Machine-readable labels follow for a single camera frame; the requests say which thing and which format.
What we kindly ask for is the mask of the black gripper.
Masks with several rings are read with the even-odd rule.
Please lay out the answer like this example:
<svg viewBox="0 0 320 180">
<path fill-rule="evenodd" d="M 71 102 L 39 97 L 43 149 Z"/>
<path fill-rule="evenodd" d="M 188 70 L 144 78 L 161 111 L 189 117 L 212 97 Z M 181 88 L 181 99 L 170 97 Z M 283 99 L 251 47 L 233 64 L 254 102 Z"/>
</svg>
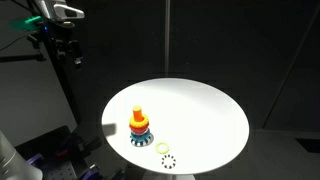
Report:
<svg viewBox="0 0 320 180">
<path fill-rule="evenodd" d="M 82 68 L 83 54 L 77 40 L 56 40 L 57 57 L 61 63 L 71 59 L 77 70 Z"/>
</svg>

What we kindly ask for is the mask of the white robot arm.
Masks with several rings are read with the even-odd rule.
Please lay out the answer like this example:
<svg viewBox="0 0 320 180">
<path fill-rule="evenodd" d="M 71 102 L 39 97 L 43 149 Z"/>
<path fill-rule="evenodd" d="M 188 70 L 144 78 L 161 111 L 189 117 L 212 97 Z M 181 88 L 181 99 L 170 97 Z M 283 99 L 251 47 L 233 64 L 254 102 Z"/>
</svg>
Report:
<svg viewBox="0 0 320 180">
<path fill-rule="evenodd" d="M 31 3 L 45 20 L 60 28 L 71 30 L 75 27 L 73 20 L 85 18 L 82 10 L 69 6 L 66 0 L 31 0 Z M 80 69 L 83 55 L 78 41 L 65 38 L 63 46 L 70 54 L 75 68 Z"/>
</svg>

